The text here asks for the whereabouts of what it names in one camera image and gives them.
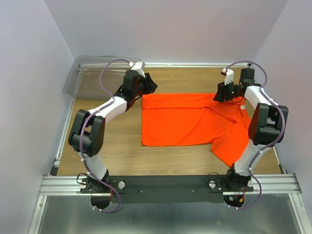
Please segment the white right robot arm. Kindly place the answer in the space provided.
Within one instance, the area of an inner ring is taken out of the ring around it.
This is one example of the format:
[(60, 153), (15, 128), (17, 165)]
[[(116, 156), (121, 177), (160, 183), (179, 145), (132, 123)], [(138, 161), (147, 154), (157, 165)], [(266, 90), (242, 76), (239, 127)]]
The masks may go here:
[(224, 185), (230, 191), (246, 188), (251, 181), (255, 166), (262, 156), (283, 139), (289, 109), (277, 104), (264, 91), (264, 87), (254, 80), (254, 69), (243, 68), (238, 84), (234, 84), (234, 71), (223, 68), (225, 77), (218, 84), (214, 100), (230, 101), (242, 97), (254, 108), (248, 128), (249, 142), (240, 159), (232, 164), (224, 176)]

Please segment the orange t shirt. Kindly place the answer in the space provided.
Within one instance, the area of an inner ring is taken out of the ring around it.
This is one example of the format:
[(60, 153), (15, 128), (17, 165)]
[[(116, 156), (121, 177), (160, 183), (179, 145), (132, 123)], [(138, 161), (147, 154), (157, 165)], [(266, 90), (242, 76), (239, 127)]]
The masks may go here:
[(149, 94), (142, 97), (141, 143), (149, 147), (209, 144), (227, 166), (243, 154), (251, 119), (245, 100), (214, 94)]

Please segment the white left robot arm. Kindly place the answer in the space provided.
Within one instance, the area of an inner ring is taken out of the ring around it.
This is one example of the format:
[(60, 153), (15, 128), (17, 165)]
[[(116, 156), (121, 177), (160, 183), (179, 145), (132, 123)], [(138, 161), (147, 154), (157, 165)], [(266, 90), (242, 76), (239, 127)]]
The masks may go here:
[(91, 181), (92, 188), (102, 193), (107, 188), (121, 192), (125, 184), (119, 182), (114, 189), (109, 184), (109, 171), (99, 155), (104, 143), (106, 124), (120, 114), (127, 112), (143, 95), (155, 92), (157, 84), (149, 73), (138, 70), (127, 70), (123, 83), (110, 99), (95, 109), (79, 110), (71, 128), (68, 143), (78, 152)]

